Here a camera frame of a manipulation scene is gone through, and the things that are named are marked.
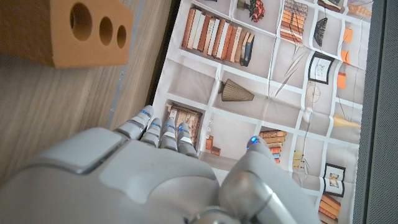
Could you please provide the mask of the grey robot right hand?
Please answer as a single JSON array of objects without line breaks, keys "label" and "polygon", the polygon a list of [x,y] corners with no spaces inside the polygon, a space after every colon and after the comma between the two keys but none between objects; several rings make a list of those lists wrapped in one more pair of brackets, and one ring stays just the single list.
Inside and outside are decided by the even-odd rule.
[{"label": "grey robot right hand", "polygon": [[219,182],[188,126],[145,106],[35,156],[1,186],[2,223],[319,223],[305,192],[253,136]]}]

